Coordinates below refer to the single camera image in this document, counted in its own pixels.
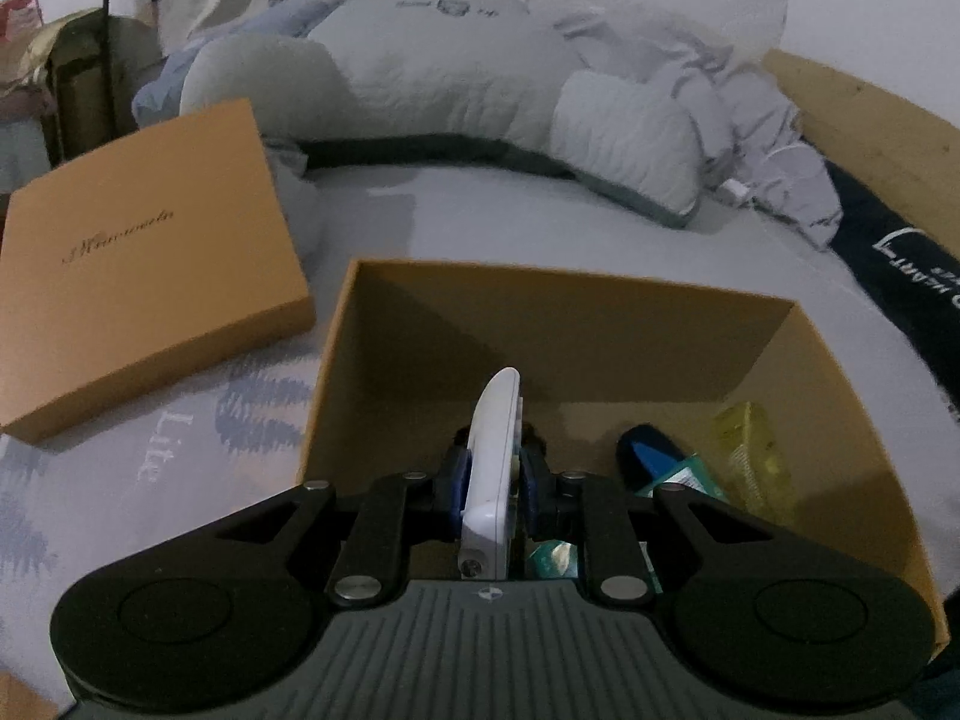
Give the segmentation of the brown cardboard box pile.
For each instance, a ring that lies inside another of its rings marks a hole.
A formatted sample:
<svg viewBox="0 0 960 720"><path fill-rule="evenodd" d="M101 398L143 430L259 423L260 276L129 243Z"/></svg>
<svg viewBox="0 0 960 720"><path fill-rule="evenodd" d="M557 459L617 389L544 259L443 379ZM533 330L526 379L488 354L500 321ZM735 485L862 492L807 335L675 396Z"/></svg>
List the brown cardboard box pile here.
<svg viewBox="0 0 960 720"><path fill-rule="evenodd" d="M151 26L78 11L2 44L2 121L36 124L57 166L132 133L133 94L160 65Z"/></svg>

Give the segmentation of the black blue flat device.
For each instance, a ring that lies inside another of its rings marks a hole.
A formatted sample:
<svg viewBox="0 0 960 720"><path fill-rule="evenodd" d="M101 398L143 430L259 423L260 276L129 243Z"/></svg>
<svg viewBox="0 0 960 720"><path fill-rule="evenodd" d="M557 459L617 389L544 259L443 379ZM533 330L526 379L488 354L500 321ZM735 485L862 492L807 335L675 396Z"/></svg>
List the black blue flat device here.
<svg viewBox="0 0 960 720"><path fill-rule="evenodd" d="M630 427L615 445L617 473L630 493L647 488L685 459L685 452L649 422Z"/></svg>

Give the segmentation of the grey green backrest pillow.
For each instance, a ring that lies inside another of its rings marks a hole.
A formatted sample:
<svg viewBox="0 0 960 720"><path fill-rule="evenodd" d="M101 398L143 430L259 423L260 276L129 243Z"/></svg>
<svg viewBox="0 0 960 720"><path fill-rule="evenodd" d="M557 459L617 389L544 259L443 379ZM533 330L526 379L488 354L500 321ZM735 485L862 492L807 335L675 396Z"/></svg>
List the grey green backrest pillow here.
<svg viewBox="0 0 960 720"><path fill-rule="evenodd" d="M664 226L698 210L692 117L592 70L521 0L343 0L241 82L265 137L331 161L490 160L560 172Z"/></svg>

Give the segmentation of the black clothes rack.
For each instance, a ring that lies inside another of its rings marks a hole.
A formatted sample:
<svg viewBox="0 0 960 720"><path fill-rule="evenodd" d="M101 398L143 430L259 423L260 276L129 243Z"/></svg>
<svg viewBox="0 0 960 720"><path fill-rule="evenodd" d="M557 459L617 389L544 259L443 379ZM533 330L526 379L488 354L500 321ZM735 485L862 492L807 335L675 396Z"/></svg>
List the black clothes rack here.
<svg viewBox="0 0 960 720"><path fill-rule="evenodd" d="M55 101L55 133L64 158L78 156L122 135L121 71L112 0L72 16L47 59Z"/></svg>

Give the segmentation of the red white plastic bag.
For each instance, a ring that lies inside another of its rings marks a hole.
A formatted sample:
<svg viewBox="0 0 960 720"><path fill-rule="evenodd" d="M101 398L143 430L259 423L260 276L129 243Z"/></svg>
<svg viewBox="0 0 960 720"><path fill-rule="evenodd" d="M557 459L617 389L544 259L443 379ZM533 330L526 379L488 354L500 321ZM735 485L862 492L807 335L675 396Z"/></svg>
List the red white plastic bag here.
<svg viewBox="0 0 960 720"><path fill-rule="evenodd" d="M0 4L0 41L9 43L44 24L39 0L3 0Z"/></svg>

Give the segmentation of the yellow transparent pouch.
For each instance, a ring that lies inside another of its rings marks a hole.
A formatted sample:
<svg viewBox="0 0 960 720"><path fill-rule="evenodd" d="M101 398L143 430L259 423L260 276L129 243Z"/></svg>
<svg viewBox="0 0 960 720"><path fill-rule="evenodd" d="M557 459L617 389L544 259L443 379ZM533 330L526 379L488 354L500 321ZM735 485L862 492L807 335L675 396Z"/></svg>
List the yellow transparent pouch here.
<svg viewBox="0 0 960 720"><path fill-rule="evenodd" d="M797 520L797 497L770 418L754 401L741 401L715 417L724 460L724 491L749 514L784 528Z"/></svg>

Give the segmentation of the grey crumpled duvet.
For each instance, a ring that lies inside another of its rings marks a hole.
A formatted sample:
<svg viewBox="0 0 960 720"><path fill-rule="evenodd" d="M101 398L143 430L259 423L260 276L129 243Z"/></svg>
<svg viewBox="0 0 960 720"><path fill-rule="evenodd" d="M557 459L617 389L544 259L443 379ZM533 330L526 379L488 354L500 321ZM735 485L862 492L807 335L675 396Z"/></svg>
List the grey crumpled duvet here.
<svg viewBox="0 0 960 720"><path fill-rule="evenodd" d="M768 71L697 21L625 0L523 0L592 70L669 94L692 117L704 183L721 202L765 211L818 249L841 205L800 110Z"/></svg>

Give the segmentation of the orange cardboard box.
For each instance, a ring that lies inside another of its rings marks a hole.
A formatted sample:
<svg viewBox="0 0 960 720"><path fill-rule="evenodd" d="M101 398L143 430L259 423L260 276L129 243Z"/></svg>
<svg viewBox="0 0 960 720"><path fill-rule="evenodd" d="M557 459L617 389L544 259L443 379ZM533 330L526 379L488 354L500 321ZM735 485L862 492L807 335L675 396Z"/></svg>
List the orange cardboard box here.
<svg viewBox="0 0 960 720"><path fill-rule="evenodd" d="M939 608L931 556L866 400L793 301L669 281L475 263L359 260L329 323L301 449L343 494L438 465L501 369L555 470L607 475L651 422L727 473L722 411L763 408L794 527Z"/></svg>

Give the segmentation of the wooden bed headboard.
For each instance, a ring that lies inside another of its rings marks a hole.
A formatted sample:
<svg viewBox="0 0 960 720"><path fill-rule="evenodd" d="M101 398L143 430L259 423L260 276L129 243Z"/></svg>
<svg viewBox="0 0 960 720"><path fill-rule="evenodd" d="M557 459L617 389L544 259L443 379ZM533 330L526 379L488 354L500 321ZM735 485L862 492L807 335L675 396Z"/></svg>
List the wooden bed headboard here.
<svg viewBox="0 0 960 720"><path fill-rule="evenodd" d="M907 99L784 50L761 60L800 109L800 132L951 254L960 244L960 132Z"/></svg>

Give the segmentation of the light blue blanket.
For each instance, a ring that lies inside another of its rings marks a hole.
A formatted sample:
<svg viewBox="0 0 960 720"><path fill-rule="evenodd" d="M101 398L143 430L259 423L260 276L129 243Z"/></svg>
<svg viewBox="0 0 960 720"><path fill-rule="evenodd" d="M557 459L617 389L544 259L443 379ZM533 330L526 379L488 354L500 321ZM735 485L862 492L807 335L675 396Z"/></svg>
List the light blue blanket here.
<svg viewBox="0 0 960 720"><path fill-rule="evenodd" d="M241 76L267 75L265 55L298 50L325 18L342 5L340 0L285 0L259 15L217 26L190 39L169 55L155 80L133 94L132 114L140 128L176 119L223 99L247 96Z"/></svg>

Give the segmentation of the black printed cushion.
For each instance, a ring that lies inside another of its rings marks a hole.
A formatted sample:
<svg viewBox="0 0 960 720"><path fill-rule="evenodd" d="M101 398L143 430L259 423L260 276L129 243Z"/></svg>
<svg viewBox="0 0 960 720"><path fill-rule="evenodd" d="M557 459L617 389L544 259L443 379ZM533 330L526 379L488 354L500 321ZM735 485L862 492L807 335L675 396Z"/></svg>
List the black printed cushion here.
<svg viewBox="0 0 960 720"><path fill-rule="evenodd" d="M843 213L830 247L958 413L958 260L838 164L827 171Z"/></svg>

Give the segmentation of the white remote control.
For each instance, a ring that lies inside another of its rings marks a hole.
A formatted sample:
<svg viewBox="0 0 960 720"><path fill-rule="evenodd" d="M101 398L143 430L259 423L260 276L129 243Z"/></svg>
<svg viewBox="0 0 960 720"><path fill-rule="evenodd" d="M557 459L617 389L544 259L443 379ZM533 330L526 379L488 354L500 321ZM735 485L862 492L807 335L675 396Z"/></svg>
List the white remote control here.
<svg viewBox="0 0 960 720"><path fill-rule="evenodd" d="M470 476L457 556L460 575L467 580L508 578L516 535L521 429L521 374L505 367L483 388L467 436Z"/></svg>

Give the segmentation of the orange box lid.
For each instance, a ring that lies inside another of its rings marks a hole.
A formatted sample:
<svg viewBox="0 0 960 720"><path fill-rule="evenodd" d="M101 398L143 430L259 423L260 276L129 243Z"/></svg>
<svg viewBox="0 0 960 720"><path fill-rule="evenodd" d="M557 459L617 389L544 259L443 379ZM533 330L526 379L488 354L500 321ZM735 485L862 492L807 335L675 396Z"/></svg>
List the orange box lid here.
<svg viewBox="0 0 960 720"><path fill-rule="evenodd" d="M11 195L3 433L36 444L315 321L251 105L153 125Z"/></svg>

